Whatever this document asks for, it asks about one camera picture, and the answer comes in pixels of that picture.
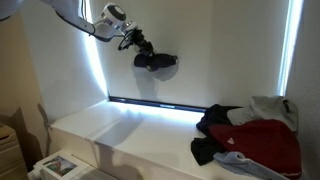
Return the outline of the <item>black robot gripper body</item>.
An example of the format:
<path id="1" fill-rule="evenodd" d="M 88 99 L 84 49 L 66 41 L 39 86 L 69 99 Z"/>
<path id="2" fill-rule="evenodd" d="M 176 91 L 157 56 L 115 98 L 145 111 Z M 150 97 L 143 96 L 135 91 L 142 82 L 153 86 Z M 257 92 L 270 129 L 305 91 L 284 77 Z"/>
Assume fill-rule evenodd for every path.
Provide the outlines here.
<path id="1" fill-rule="evenodd" d="M 152 53 L 154 51 L 152 43 L 145 39 L 140 29 L 130 30 L 126 34 L 126 45 L 124 48 L 128 49 L 130 46 L 136 46 L 139 53 Z"/>

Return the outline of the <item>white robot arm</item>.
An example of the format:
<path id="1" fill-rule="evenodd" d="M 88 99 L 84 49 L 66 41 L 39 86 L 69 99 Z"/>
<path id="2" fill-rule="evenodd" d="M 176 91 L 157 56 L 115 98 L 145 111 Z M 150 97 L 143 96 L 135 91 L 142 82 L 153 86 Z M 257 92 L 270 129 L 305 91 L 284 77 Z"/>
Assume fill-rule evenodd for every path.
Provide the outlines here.
<path id="1" fill-rule="evenodd" d="M 125 11 L 113 2 L 108 2 L 97 19 L 87 19 L 86 0 L 40 0 L 52 7 L 59 18 L 69 25 L 83 31 L 103 42 L 110 42 L 115 37 L 123 40 L 118 50 L 128 49 L 131 45 L 138 47 L 138 57 L 155 55 L 150 41 L 147 41 L 135 21 L 128 21 Z"/>

